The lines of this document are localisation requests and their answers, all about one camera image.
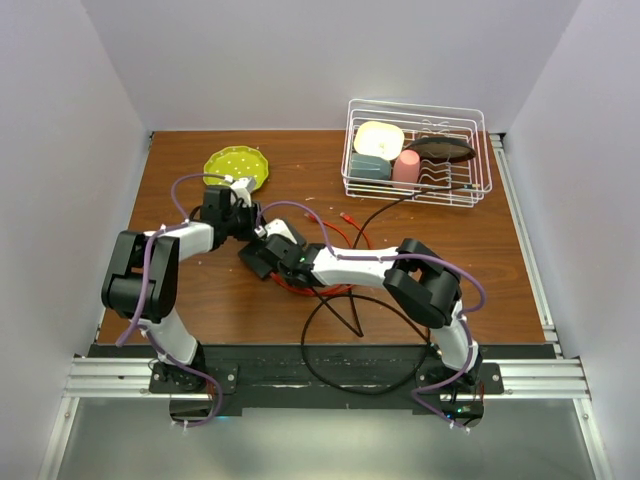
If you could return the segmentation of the black network switch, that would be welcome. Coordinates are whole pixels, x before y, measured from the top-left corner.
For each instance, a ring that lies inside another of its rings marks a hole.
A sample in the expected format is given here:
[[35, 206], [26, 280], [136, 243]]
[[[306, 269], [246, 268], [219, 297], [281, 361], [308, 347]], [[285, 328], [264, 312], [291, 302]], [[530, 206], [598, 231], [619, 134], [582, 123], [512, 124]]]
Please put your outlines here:
[[255, 241], [244, 246], [238, 256], [243, 264], [260, 280], [278, 273], [280, 257], [272, 243]]

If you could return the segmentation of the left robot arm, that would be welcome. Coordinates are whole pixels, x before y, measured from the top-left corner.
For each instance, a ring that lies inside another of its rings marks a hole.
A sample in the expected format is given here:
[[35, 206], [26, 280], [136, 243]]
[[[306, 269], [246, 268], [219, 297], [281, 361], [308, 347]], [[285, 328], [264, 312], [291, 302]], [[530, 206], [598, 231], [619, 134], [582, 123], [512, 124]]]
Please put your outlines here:
[[252, 177], [208, 186], [197, 218], [186, 217], [153, 232], [125, 230], [116, 238], [101, 289], [105, 308], [129, 321], [115, 345], [124, 345], [135, 331], [150, 335], [160, 378], [181, 391], [198, 392], [212, 381], [203, 347], [176, 309], [179, 264], [220, 248], [230, 237], [251, 239], [259, 210], [251, 198], [254, 188]]

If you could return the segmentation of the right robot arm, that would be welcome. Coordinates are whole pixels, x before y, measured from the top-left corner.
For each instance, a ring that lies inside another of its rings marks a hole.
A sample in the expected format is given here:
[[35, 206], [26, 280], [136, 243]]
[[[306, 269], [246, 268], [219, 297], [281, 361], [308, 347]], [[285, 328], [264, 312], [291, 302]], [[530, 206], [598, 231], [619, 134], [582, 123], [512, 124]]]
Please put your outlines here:
[[388, 292], [411, 321], [435, 333], [445, 379], [426, 389], [449, 386], [469, 392], [481, 380], [482, 357], [467, 315], [482, 309], [486, 291], [460, 267], [417, 240], [395, 248], [356, 250], [324, 244], [300, 246], [275, 234], [257, 256], [288, 284], [317, 288], [344, 284]]

